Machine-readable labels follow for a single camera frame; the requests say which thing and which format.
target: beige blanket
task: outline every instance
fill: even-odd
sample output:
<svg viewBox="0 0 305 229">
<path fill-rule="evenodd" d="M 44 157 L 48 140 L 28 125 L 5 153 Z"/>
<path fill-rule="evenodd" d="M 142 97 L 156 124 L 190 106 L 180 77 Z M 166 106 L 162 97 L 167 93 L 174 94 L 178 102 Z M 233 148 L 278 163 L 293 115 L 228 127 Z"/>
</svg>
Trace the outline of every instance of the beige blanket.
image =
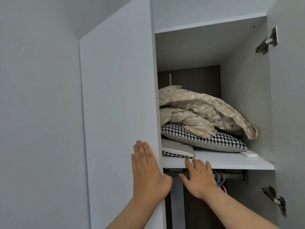
<svg viewBox="0 0 305 229">
<path fill-rule="evenodd" d="M 217 130 L 256 139 L 258 131 L 240 113 L 219 98 L 168 86 L 159 90 L 160 122 L 181 123 L 193 134 L 208 138 Z"/>
</svg>

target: person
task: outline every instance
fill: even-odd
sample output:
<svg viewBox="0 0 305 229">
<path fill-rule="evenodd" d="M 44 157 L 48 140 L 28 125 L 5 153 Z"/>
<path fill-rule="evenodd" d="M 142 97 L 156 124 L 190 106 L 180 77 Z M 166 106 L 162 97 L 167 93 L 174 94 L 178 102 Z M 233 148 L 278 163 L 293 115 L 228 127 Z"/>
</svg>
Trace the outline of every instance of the person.
<svg viewBox="0 0 305 229">
<path fill-rule="evenodd" d="M 147 142 L 137 141 L 132 154 L 134 177 L 133 196 L 120 214 L 106 229 L 143 229 L 157 206 L 170 192 L 172 177 L 161 174 Z M 210 163 L 185 160 L 190 179 L 179 177 L 189 192 L 203 199 L 215 212 L 226 229 L 278 229 L 276 225 L 224 193 L 217 187 Z"/>
</svg>

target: cabinet door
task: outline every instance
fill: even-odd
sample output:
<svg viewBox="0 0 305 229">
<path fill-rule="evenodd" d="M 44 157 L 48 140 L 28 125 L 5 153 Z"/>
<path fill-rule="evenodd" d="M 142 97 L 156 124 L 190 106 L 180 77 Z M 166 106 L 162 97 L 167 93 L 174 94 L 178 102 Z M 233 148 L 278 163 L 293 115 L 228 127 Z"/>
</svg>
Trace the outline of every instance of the cabinet door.
<svg viewBox="0 0 305 229">
<path fill-rule="evenodd" d="M 277 193 L 288 215 L 279 212 L 279 225 L 305 228 L 305 0 L 277 0 L 267 20 L 279 38 L 269 51 Z"/>
<path fill-rule="evenodd" d="M 154 41 L 150 0 L 132 0 L 80 40 L 92 229 L 132 197 L 135 142 L 162 158 Z M 163 220 L 159 206 L 146 228 L 164 228 Z"/>
</svg>

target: person's right arm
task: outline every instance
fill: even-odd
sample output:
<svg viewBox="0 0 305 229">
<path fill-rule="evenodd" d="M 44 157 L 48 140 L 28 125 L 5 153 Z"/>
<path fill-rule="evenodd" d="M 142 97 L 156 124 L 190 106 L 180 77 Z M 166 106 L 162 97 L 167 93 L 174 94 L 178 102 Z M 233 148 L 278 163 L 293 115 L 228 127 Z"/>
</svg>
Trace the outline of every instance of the person's right arm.
<svg viewBox="0 0 305 229">
<path fill-rule="evenodd" d="M 210 206 L 226 229 L 279 229 L 218 188 L 209 162 L 206 162 L 205 166 L 201 160 L 193 159 L 193 166 L 189 159 L 186 159 L 185 163 L 190 179 L 183 174 L 179 175 L 185 187 L 192 195 L 203 199 Z"/>
</svg>

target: hinge plate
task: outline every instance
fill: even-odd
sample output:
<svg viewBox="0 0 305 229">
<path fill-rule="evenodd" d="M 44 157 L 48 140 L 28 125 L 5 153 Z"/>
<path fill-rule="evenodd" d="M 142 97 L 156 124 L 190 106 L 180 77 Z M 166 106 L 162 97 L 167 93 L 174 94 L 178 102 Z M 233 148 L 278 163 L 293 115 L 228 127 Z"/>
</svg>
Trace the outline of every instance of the hinge plate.
<svg viewBox="0 0 305 229">
<path fill-rule="evenodd" d="M 286 200 L 283 197 L 277 198 L 276 190 L 272 186 L 269 186 L 269 188 L 263 187 L 263 193 L 275 204 L 278 204 L 282 215 L 284 215 L 287 218 Z"/>
<path fill-rule="evenodd" d="M 266 38 L 256 49 L 255 53 L 262 52 L 263 55 L 269 52 L 269 44 L 272 44 L 274 47 L 278 45 L 278 28 L 274 27 L 271 30 L 271 36 Z"/>
</svg>

